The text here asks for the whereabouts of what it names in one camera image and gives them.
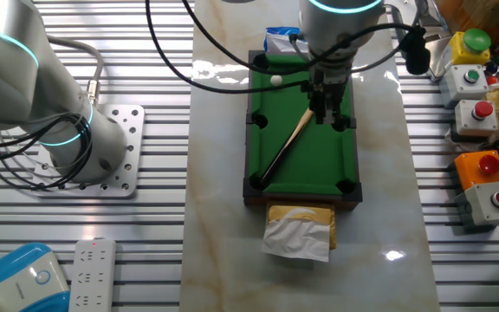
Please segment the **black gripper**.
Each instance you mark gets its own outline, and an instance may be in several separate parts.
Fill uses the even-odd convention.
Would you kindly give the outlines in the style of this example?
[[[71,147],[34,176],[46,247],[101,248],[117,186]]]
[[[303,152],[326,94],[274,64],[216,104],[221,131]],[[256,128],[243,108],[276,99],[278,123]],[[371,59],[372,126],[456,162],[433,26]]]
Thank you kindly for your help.
[[[344,126],[341,103],[349,82],[350,75],[330,77],[324,71],[309,73],[309,108],[314,112],[317,124],[322,124],[325,117],[325,122],[332,127]]]

